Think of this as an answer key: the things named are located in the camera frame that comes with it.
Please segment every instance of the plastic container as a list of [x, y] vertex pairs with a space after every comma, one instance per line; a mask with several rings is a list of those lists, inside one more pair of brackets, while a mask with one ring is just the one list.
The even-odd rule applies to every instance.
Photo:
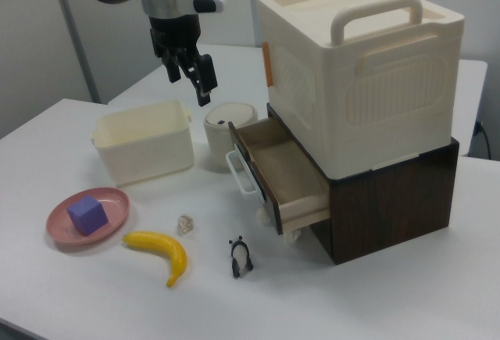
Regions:
[[92, 142], [118, 185], [184, 170], [195, 154], [189, 112], [170, 100], [98, 119]]
[[270, 105], [341, 179], [448, 145], [464, 18], [424, 0], [258, 0]]
[[234, 150], [229, 132], [229, 122], [243, 127], [257, 121], [257, 110], [244, 103], [224, 103], [212, 109], [205, 118], [204, 126], [213, 160], [228, 168], [226, 154]]

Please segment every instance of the toy banana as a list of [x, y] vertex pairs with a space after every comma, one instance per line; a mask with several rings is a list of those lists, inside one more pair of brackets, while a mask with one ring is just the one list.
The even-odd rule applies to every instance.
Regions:
[[172, 287], [188, 266], [186, 251], [174, 238], [163, 233], [135, 231], [123, 236], [123, 242], [128, 246], [152, 252], [162, 252], [170, 256], [172, 272], [167, 287]]

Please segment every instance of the basket handle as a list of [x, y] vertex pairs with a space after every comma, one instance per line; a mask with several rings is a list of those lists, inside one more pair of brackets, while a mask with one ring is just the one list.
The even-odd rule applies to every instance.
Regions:
[[335, 15], [331, 23], [331, 42], [333, 45], [341, 45], [344, 42], [345, 25], [353, 20], [403, 8], [409, 8], [410, 25], [422, 23], [423, 7], [420, 0], [374, 0], [344, 8]]

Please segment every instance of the open drawer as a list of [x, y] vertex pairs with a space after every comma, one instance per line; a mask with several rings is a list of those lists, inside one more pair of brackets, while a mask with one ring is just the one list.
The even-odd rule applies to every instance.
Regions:
[[229, 126], [241, 163], [247, 164], [245, 170], [262, 192], [278, 234], [330, 218], [327, 181], [278, 120]]

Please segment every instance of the drawer handle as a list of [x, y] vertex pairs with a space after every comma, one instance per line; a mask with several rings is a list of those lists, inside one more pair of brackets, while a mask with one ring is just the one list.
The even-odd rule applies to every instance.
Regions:
[[[254, 190], [248, 191], [245, 188], [243, 188], [243, 184], [241, 183], [240, 178], [238, 177], [238, 173], [236, 172], [236, 169], [234, 168], [233, 162], [231, 162], [231, 158], [234, 158], [234, 157], [236, 157], [240, 160], [240, 163], [243, 166], [243, 169], [245, 170], [246, 174], [248, 175], [248, 179], [252, 183]], [[263, 194], [260, 191], [260, 188], [257, 185], [257, 182], [255, 181], [255, 178], [253, 177], [252, 172], [250, 172], [250, 168], [248, 168], [248, 164], [245, 162], [245, 159], [243, 159], [243, 156], [241, 156], [240, 150], [238, 149], [237, 146], [234, 146], [234, 151], [229, 151], [226, 154], [226, 161], [227, 161], [227, 165], [229, 166], [231, 173], [234, 176], [234, 179], [237, 182], [237, 186], [240, 188], [241, 195], [243, 195], [245, 198], [258, 196], [260, 198], [261, 202], [264, 202]]]

